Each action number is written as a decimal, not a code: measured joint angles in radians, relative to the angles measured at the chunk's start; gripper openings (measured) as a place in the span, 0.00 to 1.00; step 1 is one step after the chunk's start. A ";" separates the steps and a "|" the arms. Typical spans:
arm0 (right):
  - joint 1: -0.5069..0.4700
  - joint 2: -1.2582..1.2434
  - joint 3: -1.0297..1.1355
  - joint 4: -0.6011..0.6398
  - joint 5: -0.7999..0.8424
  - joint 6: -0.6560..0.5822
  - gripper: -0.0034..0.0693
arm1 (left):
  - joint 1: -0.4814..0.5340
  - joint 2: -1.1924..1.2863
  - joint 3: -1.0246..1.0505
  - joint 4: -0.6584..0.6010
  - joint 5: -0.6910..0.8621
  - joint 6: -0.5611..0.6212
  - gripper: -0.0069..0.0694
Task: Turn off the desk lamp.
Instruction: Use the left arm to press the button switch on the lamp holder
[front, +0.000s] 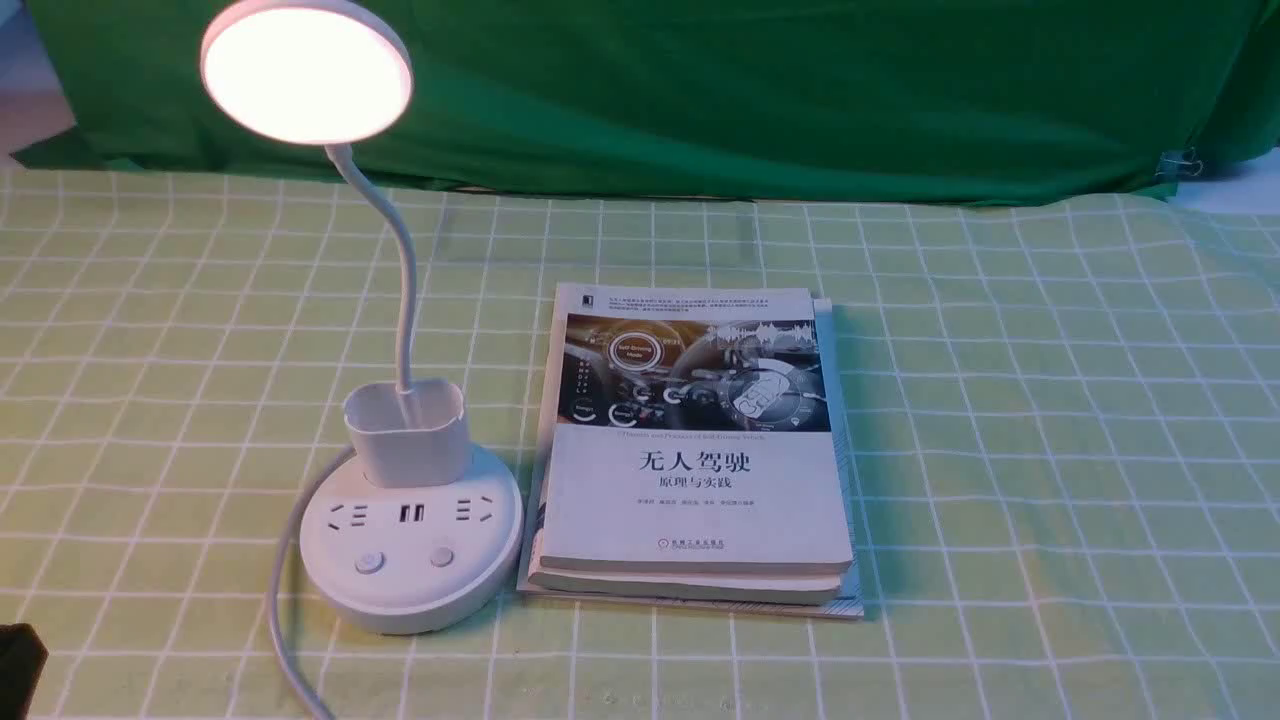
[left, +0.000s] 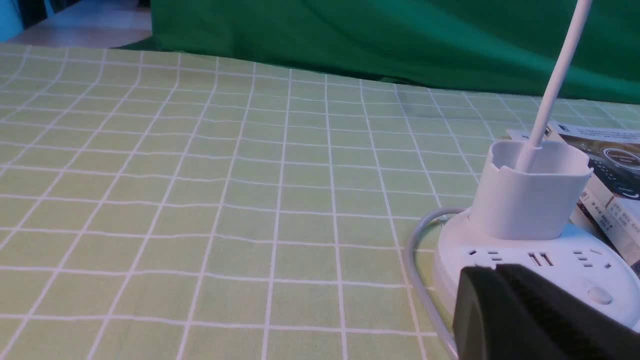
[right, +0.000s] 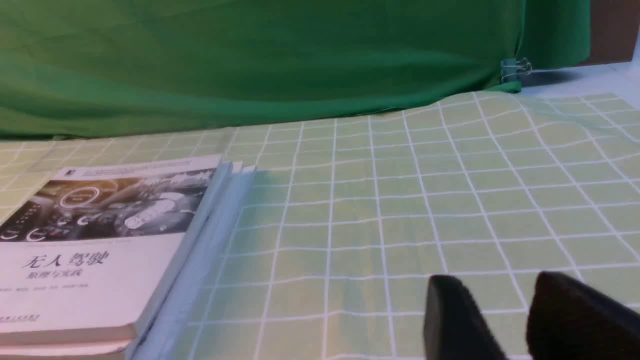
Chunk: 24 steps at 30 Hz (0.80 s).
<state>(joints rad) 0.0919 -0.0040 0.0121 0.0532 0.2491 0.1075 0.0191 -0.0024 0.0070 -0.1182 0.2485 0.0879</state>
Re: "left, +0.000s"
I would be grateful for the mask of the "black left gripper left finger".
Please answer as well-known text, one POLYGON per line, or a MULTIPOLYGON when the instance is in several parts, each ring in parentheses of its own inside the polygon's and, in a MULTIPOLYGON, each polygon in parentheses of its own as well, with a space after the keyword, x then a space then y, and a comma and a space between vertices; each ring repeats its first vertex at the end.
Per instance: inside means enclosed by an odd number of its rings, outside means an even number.
POLYGON ((517 292, 525 266, 467 266, 459 275, 454 342, 460 360, 544 360, 551 342, 517 292))

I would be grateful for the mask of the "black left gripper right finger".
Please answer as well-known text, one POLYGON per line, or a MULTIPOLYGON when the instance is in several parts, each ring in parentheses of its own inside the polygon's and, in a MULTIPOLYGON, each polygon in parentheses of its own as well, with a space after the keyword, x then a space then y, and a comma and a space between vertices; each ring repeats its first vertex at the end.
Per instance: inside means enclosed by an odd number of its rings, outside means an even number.
POLYGON ((537 328, 570 360, 638 360, 639 333, 519 264, 502 264, 506 280, 537 328))

